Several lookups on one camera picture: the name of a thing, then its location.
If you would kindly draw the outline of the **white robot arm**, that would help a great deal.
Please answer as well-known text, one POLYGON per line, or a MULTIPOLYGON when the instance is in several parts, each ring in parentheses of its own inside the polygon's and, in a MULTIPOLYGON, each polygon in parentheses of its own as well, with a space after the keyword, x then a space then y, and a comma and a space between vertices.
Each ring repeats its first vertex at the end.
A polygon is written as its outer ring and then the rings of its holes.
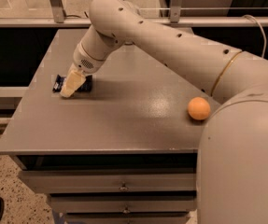
POLYGON ((147 21, 123 0, 92 0, 89 17, 61 95, 133 42, 220 104, 198 149, 198 224, 268 224, 268 60, 147 21))

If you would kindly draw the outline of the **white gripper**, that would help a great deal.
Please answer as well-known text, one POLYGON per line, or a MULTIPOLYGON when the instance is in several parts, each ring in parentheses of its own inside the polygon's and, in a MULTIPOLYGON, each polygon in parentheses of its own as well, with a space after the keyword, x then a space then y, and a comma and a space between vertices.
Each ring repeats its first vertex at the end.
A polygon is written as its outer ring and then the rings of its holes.
POLYGON ((74 64, 70 66, 60 91, 62 97, 68 98, 73 95, 86 81, 85 73, 97 72, 104 64, 106 57, 107 52, 95 44, 78 43, 73 55, 74 64))

